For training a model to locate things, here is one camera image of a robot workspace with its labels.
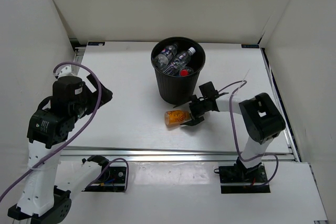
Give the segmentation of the red capped labelled bottle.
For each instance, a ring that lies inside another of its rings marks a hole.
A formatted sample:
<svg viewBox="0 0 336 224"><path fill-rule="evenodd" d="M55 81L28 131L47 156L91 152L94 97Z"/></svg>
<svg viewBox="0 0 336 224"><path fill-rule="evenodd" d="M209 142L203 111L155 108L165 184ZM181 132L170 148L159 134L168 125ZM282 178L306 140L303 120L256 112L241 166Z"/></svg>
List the red capped labelled bottle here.
<svg viewBox="0 0 336 224"><path fill-rule="evenodd" d="M186 76L189 76L191 74L194 73L194 70L193 68L191 67L184 67L183 69L181 69L178 73L178 76L179 77L186 77Z"/></svg>

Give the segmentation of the black capped labelled bottle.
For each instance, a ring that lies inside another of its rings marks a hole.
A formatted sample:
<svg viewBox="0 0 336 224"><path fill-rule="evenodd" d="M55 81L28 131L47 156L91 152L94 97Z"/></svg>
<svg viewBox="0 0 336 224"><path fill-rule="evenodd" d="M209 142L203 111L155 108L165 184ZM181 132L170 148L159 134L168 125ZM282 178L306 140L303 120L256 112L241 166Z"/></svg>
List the black capped labelled bottle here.
<svg viewBox="0 0 336 224"><path fill-rule="evenodd" d="M165 69L170 61L176 56L178 51L178 43L174 42L168 46L165 46L161 52L154 57L153 64L159 70Z"/></svg>

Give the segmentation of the aluminium table rail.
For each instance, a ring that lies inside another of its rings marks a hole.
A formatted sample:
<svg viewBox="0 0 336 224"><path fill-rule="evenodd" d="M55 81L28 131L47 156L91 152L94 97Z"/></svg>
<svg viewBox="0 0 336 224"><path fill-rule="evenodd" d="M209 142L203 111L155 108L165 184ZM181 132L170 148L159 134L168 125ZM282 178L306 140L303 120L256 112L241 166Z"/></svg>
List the aluminium table rail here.
<svg viewBox="0 0 336 224"><path fill-rule="evenodd" d="M79 161L92 155L109 160L122 157L131 162L234 162L235 153L212 151L168 151L120 148L67 147L61 153L61 161Z"/></svg>

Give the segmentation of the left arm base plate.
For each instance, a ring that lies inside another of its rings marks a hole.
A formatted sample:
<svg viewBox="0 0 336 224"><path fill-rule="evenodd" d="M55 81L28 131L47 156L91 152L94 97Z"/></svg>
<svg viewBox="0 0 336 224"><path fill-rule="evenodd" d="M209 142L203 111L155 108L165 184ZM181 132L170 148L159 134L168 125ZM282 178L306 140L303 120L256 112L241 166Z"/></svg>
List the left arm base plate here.
<svg viewBox="0 0 336 224"><path fill-rule="evenodd" d="M87 186L85 192L125 193L129 182L129 163L124 158L116 158L102 168L98 179Z"/></svg>

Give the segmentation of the blue labelled clear bottle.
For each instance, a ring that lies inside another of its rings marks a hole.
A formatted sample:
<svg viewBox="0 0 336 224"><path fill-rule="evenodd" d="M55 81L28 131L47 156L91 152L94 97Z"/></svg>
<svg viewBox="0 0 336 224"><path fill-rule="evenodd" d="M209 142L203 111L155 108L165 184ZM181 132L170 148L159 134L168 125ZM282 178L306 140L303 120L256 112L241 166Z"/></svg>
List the blue labelled clear bottle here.
<svg viewBox="0 0 336 224"><path fill-rule="evenodd" d="M175 76L181 70L181 65L170 64L162 72L168 76Z"/></svg>

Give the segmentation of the clear unlabelled plastic bottle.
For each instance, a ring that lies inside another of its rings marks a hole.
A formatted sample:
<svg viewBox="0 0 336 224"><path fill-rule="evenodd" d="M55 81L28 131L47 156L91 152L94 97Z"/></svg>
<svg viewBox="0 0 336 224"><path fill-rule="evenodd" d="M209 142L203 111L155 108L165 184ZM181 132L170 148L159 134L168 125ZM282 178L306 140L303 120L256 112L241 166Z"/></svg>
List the clear unlabelled plastic bottle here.
<svg viewBox="0 0 336 224"><path fill-rule="evenodd" d="M181 69L183 69L190 62L192 55L195 53L195 48L190 47L187 51L181 51L179 54L177 54L170 64L179 64L181 65Z"/></svg>

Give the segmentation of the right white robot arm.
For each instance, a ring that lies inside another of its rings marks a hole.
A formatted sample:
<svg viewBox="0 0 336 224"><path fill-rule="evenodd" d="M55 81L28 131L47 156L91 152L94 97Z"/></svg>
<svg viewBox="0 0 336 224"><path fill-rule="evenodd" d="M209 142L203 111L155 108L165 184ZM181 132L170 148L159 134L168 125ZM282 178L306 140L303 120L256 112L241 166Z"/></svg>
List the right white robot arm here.
<svg viewBox="0 0 336 224"><path fill-rule="evenodd" d="M286 127L285 120L267 93L260 93L247 100L227 96L226 92L188 101L189 111L175 110L164 114L167 126L195 126L204 121L204 114L210 111L228 112L238 158L236 163L224 172L229 182L250 182L261 168L262 157L269 144ZM239 150L234 115L241 115L248 133L244 150Z"/></svg>

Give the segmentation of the orange plastic bottle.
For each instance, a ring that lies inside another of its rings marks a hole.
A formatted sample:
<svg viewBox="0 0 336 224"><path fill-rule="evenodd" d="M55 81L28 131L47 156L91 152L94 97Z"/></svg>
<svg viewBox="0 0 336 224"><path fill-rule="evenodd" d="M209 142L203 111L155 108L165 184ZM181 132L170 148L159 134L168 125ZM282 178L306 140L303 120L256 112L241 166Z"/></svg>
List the orange plastic bottle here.
<svg viewBox="0 0 336 224"><path fill-rule="evenodd" d="M167 111L164 113L164 122L167 127L175 127L191 119L190 113L182 110Z"/></svg>

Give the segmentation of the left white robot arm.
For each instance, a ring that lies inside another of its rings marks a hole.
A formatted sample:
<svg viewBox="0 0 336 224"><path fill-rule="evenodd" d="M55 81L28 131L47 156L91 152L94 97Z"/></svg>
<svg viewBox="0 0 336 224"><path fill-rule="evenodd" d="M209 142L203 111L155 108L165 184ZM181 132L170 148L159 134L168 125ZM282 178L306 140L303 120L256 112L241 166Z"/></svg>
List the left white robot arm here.
<svg viewBox="0 0 336 224"><path fill-rule="evenodd" d="M52 85L52 95L44 98L31 116L25 187L18 203L8 210L10 218L60 223L68 214L77 191L71 182L55 185L61 150L75 123L86 115L93 117L113 95L96 76L89 74L87 80L95 92L80 77L59 75Z"/></svg>

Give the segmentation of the black plastic waste bin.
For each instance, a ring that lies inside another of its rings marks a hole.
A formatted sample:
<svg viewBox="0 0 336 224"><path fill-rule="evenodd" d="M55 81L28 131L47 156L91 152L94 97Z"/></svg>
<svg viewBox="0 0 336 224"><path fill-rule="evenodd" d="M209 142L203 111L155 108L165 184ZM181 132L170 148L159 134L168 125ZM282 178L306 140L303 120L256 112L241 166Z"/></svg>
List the black plastic waste bin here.
<svg viewBox="0 0 336 224"><path fill-rule="evenodd" d="M192 55L188 67L194 70L193 73L181 76L169 76L154 67L156 80L158 83L159 94L161 98L170 104L179 104L186 102L193 94L200 71L203 69L206 61L206 54L202 46L196 41L186 37L169 37L158 42L151 52L151 64L154 65L154 57L157 56L166 46L177 44L178 51L187 50L190 47L195 48L196 52Z"/></svg>

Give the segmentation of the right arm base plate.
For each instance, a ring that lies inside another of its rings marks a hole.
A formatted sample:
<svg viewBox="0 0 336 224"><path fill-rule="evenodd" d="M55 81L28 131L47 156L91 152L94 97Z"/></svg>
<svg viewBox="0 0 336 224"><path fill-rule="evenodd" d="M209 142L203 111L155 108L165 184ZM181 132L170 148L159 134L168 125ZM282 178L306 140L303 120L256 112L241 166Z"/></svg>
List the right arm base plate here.
<svg viewBox="0 0 336 224"><path fill-rule="evenodd" d="M250 171L243 170L237 164L219 166L214 169L219 176L222 194L266 194L270 186L264 165L259 164Z"/></svg>

